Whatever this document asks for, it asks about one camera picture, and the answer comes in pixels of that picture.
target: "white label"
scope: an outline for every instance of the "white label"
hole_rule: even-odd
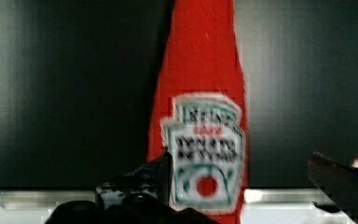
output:
[[[171,206],[232,212],[244,168],[241,108],[225,95],[198,93],[176,97],[172,113],[161,122],[163,144],[173,157]]]

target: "black screen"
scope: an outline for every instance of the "black screen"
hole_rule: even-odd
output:
[[[318,150],[358,156],[358,0],[236,1],[250,100],[250,185],[308,188]]]
[[[0,189],[94,188],[145,162],[171,10],[0,0]]]

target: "black object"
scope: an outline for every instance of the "black object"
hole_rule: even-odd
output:
[[[172,183],[172,156],[164,149],[159,158],[132,173],[105,181],[96,189],[96,203],[104,209],[121,205],[133,193],[146,193],[165,205],[169,204]]]
[[[309,177],[343,212],[358,223],[358,169],[341,165],[314,153]]]
[[[96,189],[97,203],[63,203],[54,210],[46,224],[216,223],[192,208],[179,212],[171,209],[168,206],[171,183],[172,156],[165,150],[161,157],[135,172],[103,183]]]
[[[91,189],[145,162],[172,0],[0,0],[0,191]]]
[[[338,213],[341,211],[341,209],[339,209],[335,204],[320,204],[320,203],[313,203],[313,205],[315,205],[315,207],[324,210],[325,212],[328,213]]]
[[[123,199],[122,205],[108,209],[95,203],[77,201],[58,206],[46,224],[217,224],[192,208],[176,212],[148,194],[135,193]]]

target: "bottle label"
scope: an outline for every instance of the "bottle label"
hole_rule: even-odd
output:
[[[161,122],[173,158],[171,206],[207,214],[232,212],[240,194],[245,156],[241,108],[223,94],[173,99],[172,118]]]

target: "computer monitor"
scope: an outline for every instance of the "computer monitor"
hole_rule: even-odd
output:
[[[3,206],[93,197],[146,162],[171,12],[172,0],[0,0]]]
[[[358,156],[358,1],[246,0],[235,12],[250,187],[314,190],[312,151],[345,165]]]

